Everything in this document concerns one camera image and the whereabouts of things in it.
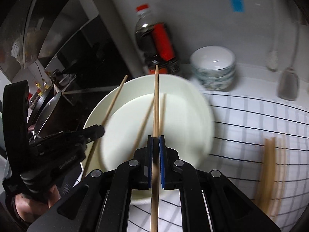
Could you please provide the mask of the left human hand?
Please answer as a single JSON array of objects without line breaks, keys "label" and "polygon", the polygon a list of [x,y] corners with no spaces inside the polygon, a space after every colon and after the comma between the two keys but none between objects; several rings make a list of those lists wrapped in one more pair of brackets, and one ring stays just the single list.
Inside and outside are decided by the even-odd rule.
[{"label": "left human hand", "polygon": [[22,194],[18,194],[15,196],[16,211],[23,221],[33,223],[60,199],[61,195],[56,185],[48,191],[47,204],[28,199],[23,197]]}]

